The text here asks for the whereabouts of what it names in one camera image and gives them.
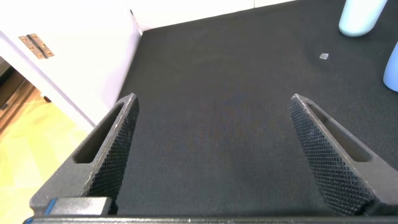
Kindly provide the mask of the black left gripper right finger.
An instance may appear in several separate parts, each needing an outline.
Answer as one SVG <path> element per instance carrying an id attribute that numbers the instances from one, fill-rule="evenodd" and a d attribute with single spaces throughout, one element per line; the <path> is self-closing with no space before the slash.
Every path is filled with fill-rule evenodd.
<path id="1" fill-rule="evenodd" d="M 312 100 L 289 114 L 319 191 L 340 215 L 397 215 L 397 171 Z"/>

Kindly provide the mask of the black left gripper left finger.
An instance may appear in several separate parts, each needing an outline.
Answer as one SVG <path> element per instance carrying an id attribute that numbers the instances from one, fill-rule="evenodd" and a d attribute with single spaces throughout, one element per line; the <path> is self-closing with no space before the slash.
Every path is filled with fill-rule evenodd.
<path id="1" fill-rule="evenodd" d="M 32 196 L 29 206 L 43 215 L 58 197 L 109 197 L 116 200 L 123 182 L 139 114 L 131 93 L 120 99 L 65 162 Z"/>

